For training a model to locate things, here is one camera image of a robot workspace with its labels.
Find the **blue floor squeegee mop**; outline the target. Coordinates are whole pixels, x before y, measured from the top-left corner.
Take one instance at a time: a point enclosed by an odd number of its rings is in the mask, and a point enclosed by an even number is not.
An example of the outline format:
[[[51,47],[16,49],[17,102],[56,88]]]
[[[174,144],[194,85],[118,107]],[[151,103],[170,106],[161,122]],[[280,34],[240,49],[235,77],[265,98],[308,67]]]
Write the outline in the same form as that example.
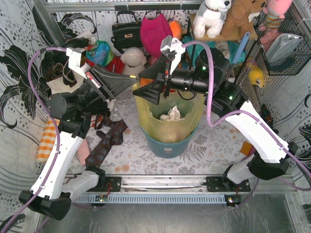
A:
[[[242,54],[246,44],[249,41],[250,34],[251,34],[250,32],[246,32],[244,34],[244,36],[243,36],[243,38],[242,38],[242,40],[241,40],[241,42],[240,42],[240,44],[238,46],[238,49],[237,49],[237,51],[236,51],[236,53],[235,53],[235,55],[234,55],[234,57],[232,59],[232,64],[236,64],[238,62],[238,59],[239,59],[240,55]]]

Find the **black leather handbag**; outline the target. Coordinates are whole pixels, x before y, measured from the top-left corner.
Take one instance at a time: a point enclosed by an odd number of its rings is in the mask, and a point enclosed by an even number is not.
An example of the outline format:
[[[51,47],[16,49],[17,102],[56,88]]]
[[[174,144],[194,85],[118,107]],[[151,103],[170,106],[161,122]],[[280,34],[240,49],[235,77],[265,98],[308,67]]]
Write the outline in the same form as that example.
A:
[[[118,16],[120,15],[132,15],[134,17],[133,22],[119,23]],[[117,21],[112,25],[111,42],[114,48],[124,53],[123,49],[129,49],[131,47],[143,48],[143,44],[140,38],[141,22],[137,20],[135,13],[132,11],[119,11],[117,13]]]

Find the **cream plush lamb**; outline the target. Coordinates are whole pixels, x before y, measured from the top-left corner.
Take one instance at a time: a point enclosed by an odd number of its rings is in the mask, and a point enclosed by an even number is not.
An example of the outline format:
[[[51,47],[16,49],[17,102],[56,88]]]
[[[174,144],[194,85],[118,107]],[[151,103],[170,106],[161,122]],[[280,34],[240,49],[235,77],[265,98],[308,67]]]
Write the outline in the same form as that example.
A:
[[[122,74],[138,76],[145,69],[147,58],[141,49],[131,47],[121,55],[121,61],[124,63]]]

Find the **beige bristle broom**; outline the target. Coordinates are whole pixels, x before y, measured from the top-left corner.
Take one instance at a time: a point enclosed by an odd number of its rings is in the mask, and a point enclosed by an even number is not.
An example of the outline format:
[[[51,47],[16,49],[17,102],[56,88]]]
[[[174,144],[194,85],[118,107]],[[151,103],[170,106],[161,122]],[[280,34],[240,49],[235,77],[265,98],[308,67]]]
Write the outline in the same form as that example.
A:
[[[248,99],[252,102],[254,108],[259,111],[260,109],[260,99],[258,98],[258,87],[252,85],[248,78],[248,72],[246,70],[242,71],[237,79],[238,86],[242,91],[248,96]]]

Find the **magenta fabric bag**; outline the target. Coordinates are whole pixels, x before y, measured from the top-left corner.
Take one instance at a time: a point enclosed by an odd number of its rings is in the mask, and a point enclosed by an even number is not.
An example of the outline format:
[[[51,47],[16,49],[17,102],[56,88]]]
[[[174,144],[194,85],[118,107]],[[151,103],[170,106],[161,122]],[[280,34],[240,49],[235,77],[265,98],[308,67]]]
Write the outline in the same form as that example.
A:
[[[163,14],[159,14],[154,19],[143,18],[140,27],[140,39],[145,50],[153,57],[161,56],[160,46],[162,40],[173,33],[168,21]]]

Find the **brown floral necktie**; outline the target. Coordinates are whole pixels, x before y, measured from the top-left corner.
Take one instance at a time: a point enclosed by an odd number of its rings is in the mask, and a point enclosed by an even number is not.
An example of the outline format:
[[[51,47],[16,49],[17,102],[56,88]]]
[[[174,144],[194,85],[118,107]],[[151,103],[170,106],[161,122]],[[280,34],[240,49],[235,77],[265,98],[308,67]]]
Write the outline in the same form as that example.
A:
[[[108,116],[104,116],[102,121],[99,124],[97,123],[98,118],[96,118],[94,129],[101,141],[85,159],[86,168],[99,168],[111,148],[123,143],[123,133],[127,129],[127,125],[123,120],[112,121]]]

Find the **pink plush toy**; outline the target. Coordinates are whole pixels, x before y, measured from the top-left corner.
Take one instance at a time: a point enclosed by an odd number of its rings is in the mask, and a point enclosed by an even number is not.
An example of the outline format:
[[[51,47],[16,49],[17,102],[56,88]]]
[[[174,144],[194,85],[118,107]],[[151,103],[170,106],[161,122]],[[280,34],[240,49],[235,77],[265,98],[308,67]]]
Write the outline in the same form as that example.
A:
[[[268,0],[263,12],[265,17],[259,25],[259,31],[278,29],[285,18],[285,13],[289,10],[292,0]]]

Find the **teal folded cloth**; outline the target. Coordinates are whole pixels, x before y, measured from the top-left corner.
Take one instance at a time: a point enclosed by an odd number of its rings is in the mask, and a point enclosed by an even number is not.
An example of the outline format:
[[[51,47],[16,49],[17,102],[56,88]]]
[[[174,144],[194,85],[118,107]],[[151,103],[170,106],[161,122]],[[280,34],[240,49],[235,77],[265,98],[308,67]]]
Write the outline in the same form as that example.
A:
[[[192,41],[192,39],[189,36],[185,36],[183,38],[183,43],[188,43],[190,41]],[[230,63],[232,63],[232,59],[238,49],[239,44],[237,44],[236,42],[232,42],[232,41],[227,41],[228,45],[229,45],[229,50],[230,50],[230,58],[229,61]],[[207,41],[206,44],[210,47],[210,48],[215,48],[215,41]],[[192,46],[188,46],[187,47],[187,52],[191,58],[192,56],[192,51],[193,50],[193,45]],[[205,50],[203,46],[201,45],[196,45],[195,49],[194,49],[194,55],[193,55],[193,59],[192,59],[192,66],[195,67],[196,65],[196,58],[200,55],[200,52],[202,50]],[[240,55],[238,62],[237,63],[242,63],[246,58],[246,52],[243,51],[242,54]]]

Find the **yellow plastic trash bag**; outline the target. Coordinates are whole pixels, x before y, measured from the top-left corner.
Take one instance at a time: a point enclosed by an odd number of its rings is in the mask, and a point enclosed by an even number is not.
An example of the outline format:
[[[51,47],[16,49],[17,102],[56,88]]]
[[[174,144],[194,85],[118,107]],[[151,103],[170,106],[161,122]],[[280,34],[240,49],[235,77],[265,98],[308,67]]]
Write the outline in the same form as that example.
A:
[[[171,92],[155,105],[135,96],[141,128],[152,139],[176,143],[188,138],[199,124],[204,108],[204,95]]]

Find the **silver foil pouch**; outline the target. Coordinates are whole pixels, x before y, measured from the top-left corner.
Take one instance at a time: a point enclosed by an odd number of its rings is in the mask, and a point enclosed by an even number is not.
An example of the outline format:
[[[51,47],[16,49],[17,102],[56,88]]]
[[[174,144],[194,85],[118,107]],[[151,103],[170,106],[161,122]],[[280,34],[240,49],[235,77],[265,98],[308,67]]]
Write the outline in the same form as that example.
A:
[[[283,33],[278,36],[266,52],[268,63],[289,57],[302,40],[302,36],[292,33]]]

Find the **teal plastic trash bin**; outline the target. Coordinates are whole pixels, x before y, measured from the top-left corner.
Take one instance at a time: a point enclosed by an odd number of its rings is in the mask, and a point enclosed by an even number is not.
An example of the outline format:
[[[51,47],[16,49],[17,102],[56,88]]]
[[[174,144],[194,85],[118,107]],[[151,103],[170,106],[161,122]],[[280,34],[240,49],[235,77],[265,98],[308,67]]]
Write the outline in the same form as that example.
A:
[[[156,155],[156,157],[164,159],[172,159],[180,156],[186,151],[190,139],[194,136],[198,129],[197,127],[191,132],[190,136],[177,143],[163,143],[152,139],[142,128],[140,128],[145,135],[146,141],[150,150]]]

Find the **orange checkered towel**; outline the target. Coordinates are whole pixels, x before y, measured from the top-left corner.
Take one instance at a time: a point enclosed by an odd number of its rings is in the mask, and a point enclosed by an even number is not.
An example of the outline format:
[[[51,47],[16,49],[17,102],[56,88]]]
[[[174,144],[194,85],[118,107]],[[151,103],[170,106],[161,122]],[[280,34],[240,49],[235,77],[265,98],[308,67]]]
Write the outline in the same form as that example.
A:
[[[56,140],[55,125],[50,117],[48,117],[46,126],[43,131],[42,138],[37,149],[36,160],[45,163],[54,147]]]

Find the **white husky plush dog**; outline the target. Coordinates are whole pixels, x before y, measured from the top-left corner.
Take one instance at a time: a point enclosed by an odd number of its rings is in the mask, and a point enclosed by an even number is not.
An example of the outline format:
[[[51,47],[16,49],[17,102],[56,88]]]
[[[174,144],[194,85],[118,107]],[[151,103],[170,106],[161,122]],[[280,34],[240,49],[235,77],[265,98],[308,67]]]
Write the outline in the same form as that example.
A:
[[[207,35],[209,38],[217,37],[225,23],[231,0],[204,0],[193,21],[193,34],[196,38]]]

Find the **colorful tie-dye cloth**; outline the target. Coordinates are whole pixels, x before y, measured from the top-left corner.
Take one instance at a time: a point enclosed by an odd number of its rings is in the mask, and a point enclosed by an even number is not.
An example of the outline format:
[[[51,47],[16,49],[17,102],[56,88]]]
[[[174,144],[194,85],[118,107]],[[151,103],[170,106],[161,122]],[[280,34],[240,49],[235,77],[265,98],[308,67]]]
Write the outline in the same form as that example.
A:
[[[86,57],[92,63],[105,67],[113,60],[114,54],[106,41],[97,40],[86,52]]]

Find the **red cloth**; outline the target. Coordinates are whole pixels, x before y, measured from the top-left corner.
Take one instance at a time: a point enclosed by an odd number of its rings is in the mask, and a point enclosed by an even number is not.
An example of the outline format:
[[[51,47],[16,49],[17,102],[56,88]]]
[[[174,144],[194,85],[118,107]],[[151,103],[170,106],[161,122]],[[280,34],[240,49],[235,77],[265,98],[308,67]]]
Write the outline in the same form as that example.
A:
[[[114,57],[112,61],[105,67],[110,72],[119,73],[121,74],[125,63],[121,61],[120,57]]]

